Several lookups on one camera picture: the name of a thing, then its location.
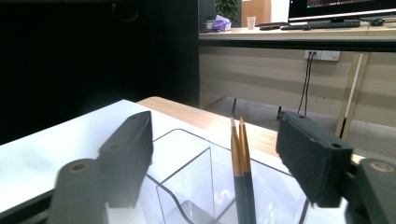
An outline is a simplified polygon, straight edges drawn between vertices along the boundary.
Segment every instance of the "white table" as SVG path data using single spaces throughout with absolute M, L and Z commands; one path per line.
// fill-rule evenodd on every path
M 171 130 L 183 129 L 223 147 L 230 147 L 228 141 L 211 139 L 211 134 L 184 121 L 142 105 L 121 100 L 81 117 L 48 128 L 0 146 L 0 213 L 24 203 L 37 195 L 53 189 L 61 167 L 70 161 L 83 158 L 96 159 L 98 148 L 132 114 L 151 110 L 153 138 L 156 139 Z M 263 156 L 257 149 L 251 149 L 252 158 L 269 161 L 272 166 L 287 170 L 279 158 Z M 306 223 L 315 223 L 317 218 L 339 223 L 342 209 L 308 213 Z M 110 223 L 145 223 L 141 206 L 135 209 L 112 209 Z

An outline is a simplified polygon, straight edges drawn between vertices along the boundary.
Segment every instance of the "keyboard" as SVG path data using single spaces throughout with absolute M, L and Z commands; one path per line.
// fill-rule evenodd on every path
M 339 21 L 339 22 L 323 22 L 323 23 L 311 23 L 303 25 L 284 25 L 280 27 L 281 30 L 303 30 L 306 27 L 308 29 L 338 29 L 338 28 L 354 28 L 360 27 L 360 21 Z

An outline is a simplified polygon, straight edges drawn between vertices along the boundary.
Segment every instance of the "desk surface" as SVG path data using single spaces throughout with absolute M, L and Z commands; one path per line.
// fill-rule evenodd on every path
M 261 31 L 233 28 L 220 33 L 199 34 L 200 46 L 268 48 L 268 49 L 332 49 L 343 51 L 396 51 L 396 23 L 372 27 L 362 22 L 351 29 L 317 29 L 310 31 Z
M 230 146 L 229 118 L 159 97 L 138 104 L 122 100 L 0 146 L 0 213 L 52 190 L 61 167 L 78 159 L 96 159 L 97 149 L 126 118 L 147 110 L 152 115 L 153 139 L 184 129 L 218 145 Z M 247 133 L 253 159 L 287 171 L 274 152 L 276 132 L 247 124 Z M 127 214 L 129 220 L 136 221 L 132 223 L 144 220 L 139 206 Z M 109 217 L 110 221 L 120 217 L 120 211 L 110 211 Z

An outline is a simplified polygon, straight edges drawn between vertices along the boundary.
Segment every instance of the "floor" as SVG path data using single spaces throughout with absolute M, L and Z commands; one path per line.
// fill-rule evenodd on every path
M 205 110 L 230 117 L 233 114 L 233 98 L 223 97 L 206 107 Z M 282 110 L 297 112 L 287 108 L 282 108 Z M 277 111 L 276 105 L 264 105 L 238 99 L 233 116 L 242 117 L 245 122 L 277 131 L 279 123 L 276 119 Z M 306 115 L 335 133 L 338 118 L 309 112 Z M 346 141 L 354 147 L 355 154 L 396 164 L 396 128 L 354 120 Z

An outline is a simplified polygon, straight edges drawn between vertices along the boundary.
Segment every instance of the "pencil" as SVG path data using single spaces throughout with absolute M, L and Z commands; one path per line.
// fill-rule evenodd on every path
M 244 168 L 242 151 L 238 134 L 236 133 L 235 121 L 231 118 L 231 156 L 233 160 L 233 186 L 235 189 L 236 213 L 238 223 L 248 223 L 248 202 L 245 190 Z
M 256 223 L 256 206 L 254 203 L 254 188 L 251 177 L 250 152 L 248 148 L 248 135 L 244 120 L 239 120 L 239 141 L 241 144 L 242 161 L 244 168 L 245 188 L 247 195 L 247 210 L 250 224 Z

